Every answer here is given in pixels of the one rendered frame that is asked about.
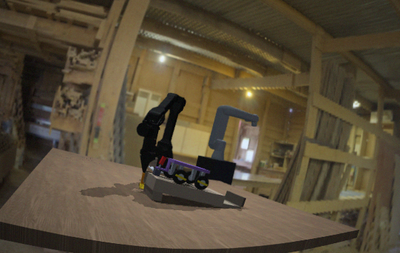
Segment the yellow wedge chock with orange handle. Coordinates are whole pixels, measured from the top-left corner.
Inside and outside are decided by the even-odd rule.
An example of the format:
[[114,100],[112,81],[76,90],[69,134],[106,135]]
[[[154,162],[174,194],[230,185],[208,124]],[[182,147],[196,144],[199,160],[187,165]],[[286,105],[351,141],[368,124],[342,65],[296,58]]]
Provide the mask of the yellow wedge chock with orange handle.
[[142,175],[142,178],[141,178],[141,183],[139,183],[139,188],[142,189],[142,190],[144,190],[144,188],[143,188],[143,187],[144,187],[144,182],[143,182],[143,180],[144,180],[145,174],[144,174],[143,172],[142,172],[142,174],[143,174],[143,175]]

